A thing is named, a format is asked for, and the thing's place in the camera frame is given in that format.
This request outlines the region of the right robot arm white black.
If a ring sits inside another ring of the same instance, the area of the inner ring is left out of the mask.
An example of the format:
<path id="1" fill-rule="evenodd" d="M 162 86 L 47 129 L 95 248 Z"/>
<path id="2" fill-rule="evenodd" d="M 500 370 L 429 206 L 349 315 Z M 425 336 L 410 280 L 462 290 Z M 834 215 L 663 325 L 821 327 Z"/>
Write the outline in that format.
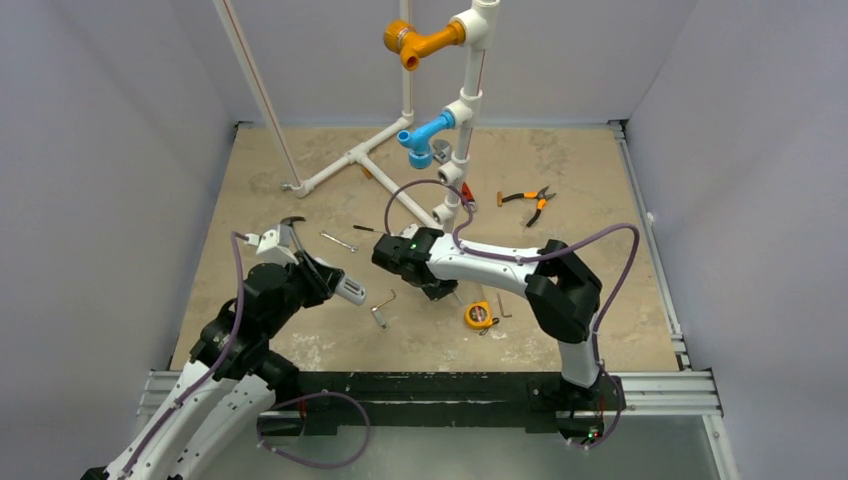
<path id="1" fill-rule="evenodd" d="M 597 341 L 612 302 L 601 298 L 602 281 L 576 250 L 554 239 L 537 249 L 499 247 L 420 227 L 407 236 L 382 235 L 371 261 L 433 301 L 453 294 L 464 281 L 523 298 L 539 328 L 557 343 L 561 372 L 556 395 L 584 407 L 599 397 L 600 383 L 607 380 L 622 409 L 623 389 L 603 367 Z"/>

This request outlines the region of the white remote control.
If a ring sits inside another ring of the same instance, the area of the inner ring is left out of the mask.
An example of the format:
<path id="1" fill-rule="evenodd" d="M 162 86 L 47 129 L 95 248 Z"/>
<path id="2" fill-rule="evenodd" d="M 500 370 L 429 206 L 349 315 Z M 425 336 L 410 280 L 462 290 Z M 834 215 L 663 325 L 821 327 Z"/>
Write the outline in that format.
<path id="1" fill-rule="evenodd" d="M 367 298 L 366 288 L 348 275 L 340 278 L 334 288 L 334 294 L 355 306 L 362 306 Z"/>

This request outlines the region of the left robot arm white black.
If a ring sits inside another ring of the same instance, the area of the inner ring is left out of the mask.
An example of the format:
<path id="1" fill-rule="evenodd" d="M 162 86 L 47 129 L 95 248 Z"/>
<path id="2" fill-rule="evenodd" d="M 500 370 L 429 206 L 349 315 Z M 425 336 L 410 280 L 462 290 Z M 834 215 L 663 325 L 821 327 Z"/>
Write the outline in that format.
<path id="1" fill-rule="evenodd" d="M 178 381 L 137 437 L 86 479 L 194 479 L 239 430 L 269 407 L 292 405 L 299 370 L 270 349 L 299 310 L 338 295 L 355 305 L 365 287 L 304 252 L 287 265 L 261 263 L 202 330 Z"/>

